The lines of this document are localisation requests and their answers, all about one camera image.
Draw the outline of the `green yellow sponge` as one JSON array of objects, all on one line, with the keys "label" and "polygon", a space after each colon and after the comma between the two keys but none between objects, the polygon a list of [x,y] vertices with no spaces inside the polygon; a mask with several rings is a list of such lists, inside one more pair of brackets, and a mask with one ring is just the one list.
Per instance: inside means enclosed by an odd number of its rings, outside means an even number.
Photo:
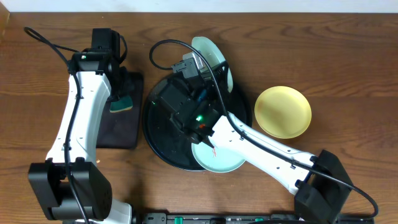
[{"label": "green yellow sponge", "polygon": [[118,113],[130,110],[133,107],[132,98],[129,95],[121,97],[118,101],[111,102],[109,111],[111,113]]}]

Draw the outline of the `light green plate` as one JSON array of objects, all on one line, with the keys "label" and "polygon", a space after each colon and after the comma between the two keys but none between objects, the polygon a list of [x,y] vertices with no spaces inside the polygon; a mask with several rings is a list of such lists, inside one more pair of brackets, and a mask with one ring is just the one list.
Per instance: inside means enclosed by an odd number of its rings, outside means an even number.
[{"label": "light green plate", "polygon": [[192,154],[199,165],[216,173],[234,171],[246,162],[232,151],[220,147],[210,147],[203,142],[192,144]]},{"label": "light green plate", "polygon": [[[225,62],[226,59],[224,55],[221,53],[220,49],[207,37],[194,37],[192,39],[192,47],[198,50],[202,56],[205,57],[207,62],[213,68],[216,65],[219,65],[221,62]],[[207,72],[208,68],[205,63],[202,61],[203,68],[200,70],[201,72]],[[228,92],[231,93],[233,90],[233,77],[231,74],[231,70],[228,69],[227,75],[227,86]]]}]

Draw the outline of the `yellow plate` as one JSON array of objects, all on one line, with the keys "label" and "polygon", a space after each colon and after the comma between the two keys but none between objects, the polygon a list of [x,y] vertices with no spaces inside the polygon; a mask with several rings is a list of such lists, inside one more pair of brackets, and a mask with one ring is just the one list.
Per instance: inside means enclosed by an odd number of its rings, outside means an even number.
[{"label": "yellow plate", "polygon": [[312,109],[298,90],[289,86],[273,86],[257,97],[254,115],[267,134],[279,139],[292,139],[308,129]]}]

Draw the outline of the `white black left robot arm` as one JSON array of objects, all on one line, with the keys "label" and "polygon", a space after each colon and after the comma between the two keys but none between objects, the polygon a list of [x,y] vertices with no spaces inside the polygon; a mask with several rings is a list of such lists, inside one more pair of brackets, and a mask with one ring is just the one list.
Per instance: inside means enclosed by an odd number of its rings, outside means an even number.
[{"label": "white black left robot arm", "polygon": [[32,163],[28,180],[48,220],[132,223],[132,206],[113,198],[96,166],[101,116],[119,83],[119,60],[108,50],[78,52],[69,61],[69,92],[62,123],[44,162]]}]

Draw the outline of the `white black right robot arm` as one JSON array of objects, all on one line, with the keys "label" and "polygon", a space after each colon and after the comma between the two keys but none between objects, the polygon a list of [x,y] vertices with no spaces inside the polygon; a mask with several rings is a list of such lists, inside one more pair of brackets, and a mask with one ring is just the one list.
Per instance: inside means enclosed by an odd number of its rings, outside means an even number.
[{"label": "white black right robot arm", "polygon": [[352,184],[338,158],[319,156],[279,143],[224,115],[212,84],[190,87],[179,78],[157,84],[150,94],[156,112],[185,137],[193,158],[212,172],[230,172],[248,162],[269,174],[294,196],[295,213],[305,221],[336,223]]}]

